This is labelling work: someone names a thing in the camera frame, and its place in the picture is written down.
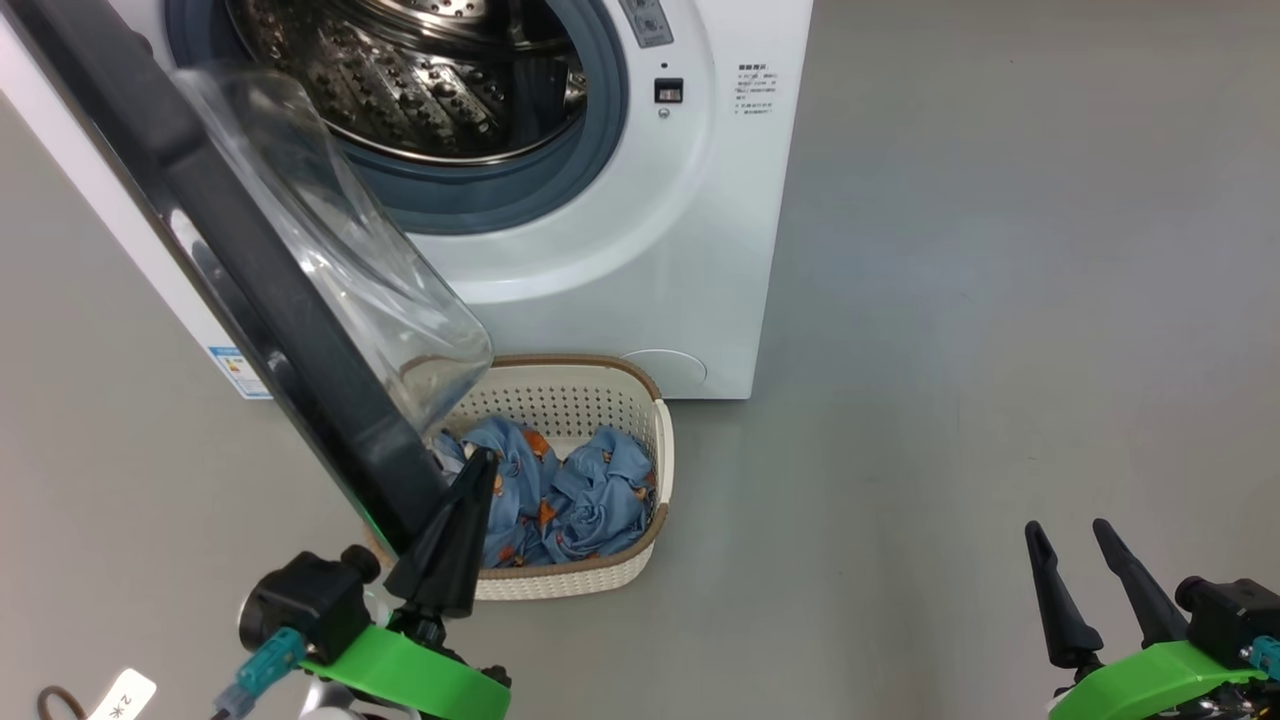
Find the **teal connector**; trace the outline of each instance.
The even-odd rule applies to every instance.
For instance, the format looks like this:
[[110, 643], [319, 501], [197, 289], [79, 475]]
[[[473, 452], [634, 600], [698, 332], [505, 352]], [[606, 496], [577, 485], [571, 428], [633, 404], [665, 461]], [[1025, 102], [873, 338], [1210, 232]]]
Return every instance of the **teal connector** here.
[[307, 642], [302, 634], [293, 628], [280, 628], [241, 666], [236, 682], [214, 700], [215, 717], [241, 720], [253, 710], [268, 688], [297, 669], [306, 657]]
[[1280, 642], [1268, 635], [1258, 635], [1249, 651], [1249, 665], [1280, 682]]

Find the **floor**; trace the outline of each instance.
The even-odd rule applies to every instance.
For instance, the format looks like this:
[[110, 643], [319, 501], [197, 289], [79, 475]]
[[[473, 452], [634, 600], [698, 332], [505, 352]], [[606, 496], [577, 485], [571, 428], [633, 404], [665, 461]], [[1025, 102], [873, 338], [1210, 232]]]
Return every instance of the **floor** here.
[[[1280, 8], [819, 0], [753, 400], [681, 404], [653, 560], [451, 633], [511, 717], [1034, 717], [1021, 527], [1105, 660], [1093, 547], [1280, 587]], [[201, 717], [244, 592], [358, 539], [0, 105], [0, 696]], [[293, 680], [255, 715], [287, 719]]]

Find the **green bracket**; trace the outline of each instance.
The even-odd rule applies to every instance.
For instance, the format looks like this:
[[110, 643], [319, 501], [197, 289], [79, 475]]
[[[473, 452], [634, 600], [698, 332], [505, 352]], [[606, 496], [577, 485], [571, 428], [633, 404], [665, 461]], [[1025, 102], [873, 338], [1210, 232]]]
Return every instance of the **green bracket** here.
[[502, 720], [511, 705], [500, 683], [385, 628], [366, 628], [333, 665], [302, 667], [445, 720]]
[[1144, 720], [1222, 683], [1265, 679], [1257, 670], [1228, 670], [1187, 641], [1157, 643], [1094, 670], [1053, 710], [1050, 720]]

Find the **laundry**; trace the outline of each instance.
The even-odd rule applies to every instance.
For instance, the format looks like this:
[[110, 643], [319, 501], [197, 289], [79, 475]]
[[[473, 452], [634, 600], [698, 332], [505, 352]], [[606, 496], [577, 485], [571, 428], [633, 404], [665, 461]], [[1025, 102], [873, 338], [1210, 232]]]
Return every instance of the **laundry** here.
[[627, 433], [602, 427], [563, 462], [539, 432], [498, 416], [461, 442], [445, 434], [434, 445], [447, 474], [475, 446], [499, 454], [486, 568], [607, 557], [631, 547], [649, 527], [657, 493], [653, 462]]

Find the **perforated basket wall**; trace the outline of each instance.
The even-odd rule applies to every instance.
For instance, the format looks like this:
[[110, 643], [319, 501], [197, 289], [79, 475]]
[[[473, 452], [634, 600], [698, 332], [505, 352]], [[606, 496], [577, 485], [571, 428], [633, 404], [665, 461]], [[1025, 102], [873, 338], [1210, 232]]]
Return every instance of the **perforated basket wall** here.
[[465, 434], [489, 415], [504, 415], [539, 430], [559, 457], [586, 443], [600, 425], [635, 436], [649, 451], [658, 505], [649, 530], [609, 557], [543, 568], [483, 570], [479, 600], [567, 597], [622, 587], [649, 562], [667, 519], [676, 446], [671, 415], [658, 387], [639, 368], [613, 357], [502, 357], [445, 420]]

